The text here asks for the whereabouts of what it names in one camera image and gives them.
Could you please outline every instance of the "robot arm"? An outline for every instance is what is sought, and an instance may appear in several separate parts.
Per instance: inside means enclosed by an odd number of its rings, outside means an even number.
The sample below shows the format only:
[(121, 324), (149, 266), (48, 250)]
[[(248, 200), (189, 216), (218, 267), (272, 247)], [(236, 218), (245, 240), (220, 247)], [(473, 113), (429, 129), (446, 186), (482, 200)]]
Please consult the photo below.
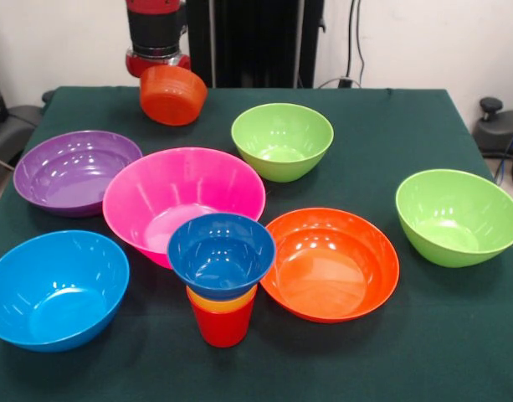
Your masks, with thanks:
[(126, 68), (134, 77), (157, 64), (191, 69), (189, 56), (180, 51), (180, 36), (187, 30), (185, 1), (126, 0), (131, 49)]

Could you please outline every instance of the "white wall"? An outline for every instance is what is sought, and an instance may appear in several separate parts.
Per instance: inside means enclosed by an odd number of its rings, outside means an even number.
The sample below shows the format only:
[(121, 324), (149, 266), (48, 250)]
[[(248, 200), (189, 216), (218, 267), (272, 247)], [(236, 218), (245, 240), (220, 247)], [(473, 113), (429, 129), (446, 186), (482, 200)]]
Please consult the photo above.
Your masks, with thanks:
[[(0, 0), (0, 87), (9, 106), (60, 85), (139, 85), (124, 0)], [(181, 40), (187, 52), (187, 35)]]
[[(349, 5), (326, 0), (317, 85), (346, 72)], [(365, 87), (445, 88), (468, 127), (483, 96), (513, 108), (513, 0), (363, 0), (360, 37)]]
[[(345, 72), (348, 9), (326, 0), (316, 84)], [(366, 87), (446, 88), (469, 126), (481, 96), (513, 107), (513, 0), (363, 0), (361, 39)], [(130, 44), (123, 0), (0, 0), (10, 106), (39, 104), (59, 85), (137, 85), (124, 63)]]

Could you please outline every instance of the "bowl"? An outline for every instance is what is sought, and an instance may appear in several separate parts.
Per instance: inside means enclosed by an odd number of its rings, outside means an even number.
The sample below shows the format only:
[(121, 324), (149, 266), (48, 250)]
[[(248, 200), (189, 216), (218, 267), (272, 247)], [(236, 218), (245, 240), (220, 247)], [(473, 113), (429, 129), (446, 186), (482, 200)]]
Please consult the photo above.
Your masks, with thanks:
[(513, 245), (513, 198), (472, 173), (413, 174), (399, 185), (396, 205), (408, 240), (436, 265), (476, 265)]
[(0, 338), (35, 352), (77, 348), (111, 322), (129, 278), (126, 255), (100, 234), (28, 240), (0, 259)]
[(264, 226), (237, 214), (208, 214), (180, 226), (167, 255), (199, 296), (221, 301), (250, 291), (269, 270), (274, 242)]
[(276, 259), (261, 286), (312, 322), (358, 318), (380, 307), (398, 283), (390, 240), (365, 219), (327, 208), (298, 209), (267, 225)]
[(292, 182), (314, 168), (332, 144), (330, 122), (308, 107), (271, 103), (248, 109), (232, 125), (241, 157), (273, 182)]
[(16, 166), (16, 191), (51, 214), (101, 214), (110, 180), (142, 153), (131, 140), (108, 131), (74, 131), (31, 149)]
[(105, 191), (104, 217), (117, 236), (169, 268), (167, 244), (188, 220), (232, 212), (257, 220), (265, 188), (241, 159), (213, 149), (173, 148), (122, 170)]
[(191, 70), (160, 64), (141, 75), (141, 108), (158, 123), (185, 126), (197, 120), (208, 88)]

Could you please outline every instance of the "cup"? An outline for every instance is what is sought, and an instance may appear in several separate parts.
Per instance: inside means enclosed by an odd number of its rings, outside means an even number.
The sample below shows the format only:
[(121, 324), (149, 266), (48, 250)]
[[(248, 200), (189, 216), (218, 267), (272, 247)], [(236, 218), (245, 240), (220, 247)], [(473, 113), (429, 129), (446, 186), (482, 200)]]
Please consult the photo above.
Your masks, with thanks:
[(252, 296), (248, 298), (245, 304), (226, 312), (210, 312), (200, 307), (192, 299), (189, 289), (187, 290), (187, 297), (197, 319), (198, 329), (207, 343), (215, 348), (231, 348), (245, 338), (253, 311), (254, 296), (256, 295), (255, 287), (248, 292), (252, 292)]
[(250, 299), (254, 297), (254, 294), (258, 289), (258, 284), (254, 285), (247, 293), (240, 297), (221, 301), (207, 299), (206, 297), (202, 297), (197, 294), (189, 286), (186, 286), (186, 288), (187, 296), (193, 303), (197, 304), (202, 309), (208, 310), (209, 312), (232, 312), (246, 305)]

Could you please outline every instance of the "table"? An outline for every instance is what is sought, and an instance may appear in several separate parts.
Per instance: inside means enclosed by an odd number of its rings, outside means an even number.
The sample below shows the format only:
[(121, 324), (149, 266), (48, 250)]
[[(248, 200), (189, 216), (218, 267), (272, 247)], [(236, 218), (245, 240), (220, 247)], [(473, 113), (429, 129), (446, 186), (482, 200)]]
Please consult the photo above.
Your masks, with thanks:
[[(64, 87), (27, 149), (66, 131), (103, 129), (135, 140), (145, 154), (180, 146), (236, 154), (233, 119), (273, 101), (317, 109), (336, 136), (301, 180), (265, 183), (260, 221), (308, 206), (370, 220), (399, 255), (390, 300), (364, 318), (321, 325), (293, 316), (260, 289), (245, 340), (215, 349), (201, 339), (182, 283), (124, 245), (131, 284), (113, 323), (67, 353), (30, 353), (0, 341), (0, 401), (513, 400), (513, 247), (473, 268), (437, 267), (409, 245), (394, 206), (399, 183), (421, 169), (490, 176), (444, 90), (210, 90), (197, 122), (171, 128), (143, 115), (137, 88)], [(115, 239), (101, 217), (54, 217), (8, 185), (0, 256), (59, 229)]]

